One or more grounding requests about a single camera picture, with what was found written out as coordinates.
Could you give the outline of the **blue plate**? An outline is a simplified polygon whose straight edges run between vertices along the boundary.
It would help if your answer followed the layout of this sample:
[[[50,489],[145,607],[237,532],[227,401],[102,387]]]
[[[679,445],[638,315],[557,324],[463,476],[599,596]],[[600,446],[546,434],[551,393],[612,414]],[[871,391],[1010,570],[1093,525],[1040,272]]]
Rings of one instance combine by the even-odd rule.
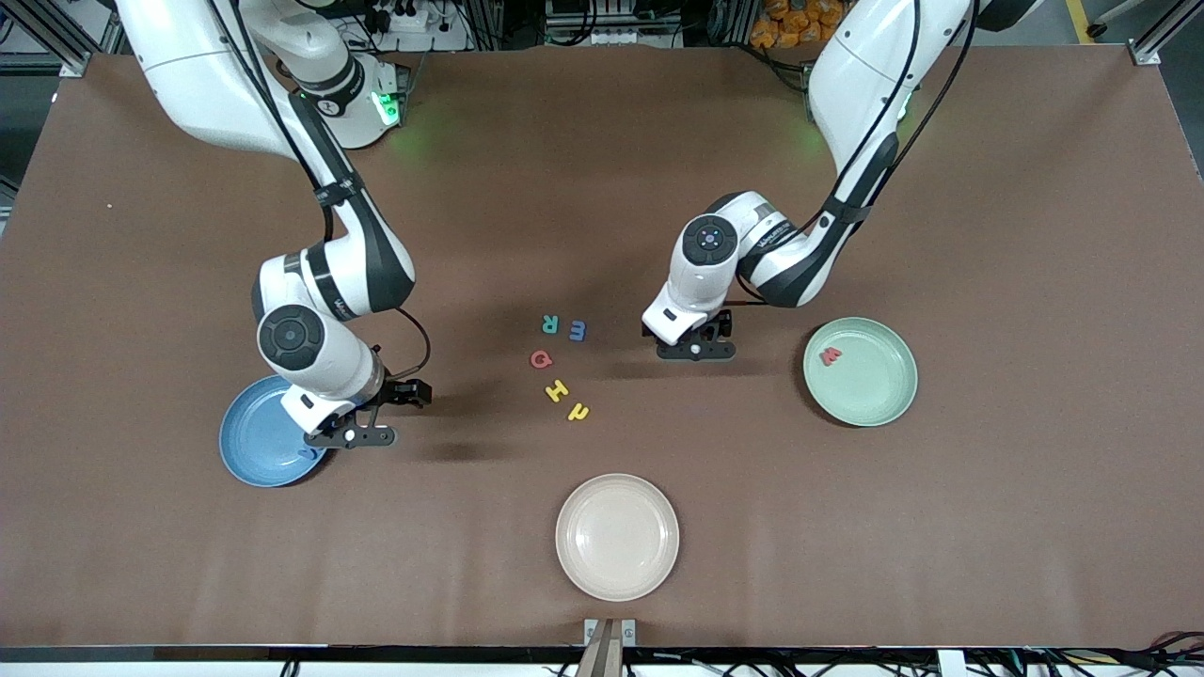
[[[222,419],[219,449],[222,463],[236,479],[256,488],[296,484],[319,463],[306,463],[296,452],[309,447],[303,430],[282,406],[289,383],[278,373],[247,385],[228,407]]]

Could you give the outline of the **green plate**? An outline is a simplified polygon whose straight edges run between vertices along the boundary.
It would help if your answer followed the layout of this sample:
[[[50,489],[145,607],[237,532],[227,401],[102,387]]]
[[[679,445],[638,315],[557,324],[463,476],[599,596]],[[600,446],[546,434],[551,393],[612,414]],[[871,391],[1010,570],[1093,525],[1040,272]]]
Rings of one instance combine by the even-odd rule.
[[[821,351],[842,357],[824,366]],[[846,317],[818,326],[801,357],[803,377],[818,407],[851,426],[883,426],[904,416],[919,390],[911,348],[883,323]]]

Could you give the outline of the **beige plate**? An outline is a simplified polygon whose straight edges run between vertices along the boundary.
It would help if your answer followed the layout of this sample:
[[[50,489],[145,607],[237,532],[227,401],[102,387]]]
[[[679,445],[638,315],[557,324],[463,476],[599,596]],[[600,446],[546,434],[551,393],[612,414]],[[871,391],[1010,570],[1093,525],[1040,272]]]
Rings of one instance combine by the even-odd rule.
[[[632,604],[661,587],[680,551],[678,514],[649,479],[604,473],[569,494],[555,526],[568,579],[604,604]]]

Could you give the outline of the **grey equipment box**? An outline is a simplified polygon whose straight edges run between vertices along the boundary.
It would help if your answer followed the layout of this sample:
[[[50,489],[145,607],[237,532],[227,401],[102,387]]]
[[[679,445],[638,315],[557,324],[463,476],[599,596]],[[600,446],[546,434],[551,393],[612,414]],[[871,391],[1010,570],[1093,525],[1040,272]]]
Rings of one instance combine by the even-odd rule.
[[[672,48],[687,0],[541,0],[545,45]]]

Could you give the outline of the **orange snack pile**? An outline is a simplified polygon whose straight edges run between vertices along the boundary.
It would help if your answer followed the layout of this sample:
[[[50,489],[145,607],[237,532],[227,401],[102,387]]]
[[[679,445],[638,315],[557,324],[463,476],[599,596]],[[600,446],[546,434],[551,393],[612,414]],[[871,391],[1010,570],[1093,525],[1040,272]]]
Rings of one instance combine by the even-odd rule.
[[[765,0],[748,43],[756,51],[771,51],[826,41],[843,16],[839,0]]]

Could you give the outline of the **white power strip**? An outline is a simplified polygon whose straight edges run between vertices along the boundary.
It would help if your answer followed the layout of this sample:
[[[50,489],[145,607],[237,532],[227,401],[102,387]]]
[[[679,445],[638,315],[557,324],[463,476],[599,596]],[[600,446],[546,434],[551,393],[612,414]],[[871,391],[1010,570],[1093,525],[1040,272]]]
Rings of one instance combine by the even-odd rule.
[[[476,47],[466,20],[456,0],[364,0],[358,25],[374,51],[464,52]]]

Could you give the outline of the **brown table cover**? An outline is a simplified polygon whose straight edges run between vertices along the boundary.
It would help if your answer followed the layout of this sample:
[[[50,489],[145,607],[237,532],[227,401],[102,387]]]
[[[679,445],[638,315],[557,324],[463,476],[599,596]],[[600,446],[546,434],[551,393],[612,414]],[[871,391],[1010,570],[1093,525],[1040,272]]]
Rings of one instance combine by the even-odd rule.
[[[254,275],[321,234],[303,173],[181,133],[131,57],[57,90],[0,237],[0,643],[1204,630],[1204,184],[1123,48],[970,51],[824,292],[737,308],[728,363],[662,363],[641,334],[675,235],[736,190],[805,219],[834,179],[751,57],[431,55],[407,124],[354,161],[417,261],[435,401],[383,412],[386,449],[256,489],[216,440],[268,373]],[[809,394],[807,342],[846,317],[911,348],[898,420]],[[651,481],[681,530],[632,604],[557,561],[563,501],[604,473]]]

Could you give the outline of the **metal table edge bracket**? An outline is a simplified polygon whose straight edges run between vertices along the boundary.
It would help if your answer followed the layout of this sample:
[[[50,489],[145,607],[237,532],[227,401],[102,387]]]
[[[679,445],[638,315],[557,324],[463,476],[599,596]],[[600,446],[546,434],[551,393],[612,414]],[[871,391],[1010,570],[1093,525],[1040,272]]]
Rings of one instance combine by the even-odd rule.
[[[631,677],[625,652],[636,647],[636,629],[635,620],[588,620],[576,677]]]

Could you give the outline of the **aluminium frame post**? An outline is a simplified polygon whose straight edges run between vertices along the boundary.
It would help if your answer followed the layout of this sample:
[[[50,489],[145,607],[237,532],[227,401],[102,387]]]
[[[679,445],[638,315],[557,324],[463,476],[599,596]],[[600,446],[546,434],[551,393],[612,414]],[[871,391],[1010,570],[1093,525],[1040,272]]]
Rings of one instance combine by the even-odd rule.
[[[116,0],[0,0],[0,76],[78,78],[125,48]]]
[[[1200,13],[1204,13],[1204,0],[1175,0],[1170,8],[1147,27],[1147,30],[1139,39],[1128,41],[1128,52],[1131,52],[1133,64],[1137,66],[1158,65],[1161,63],[1159,51]]]

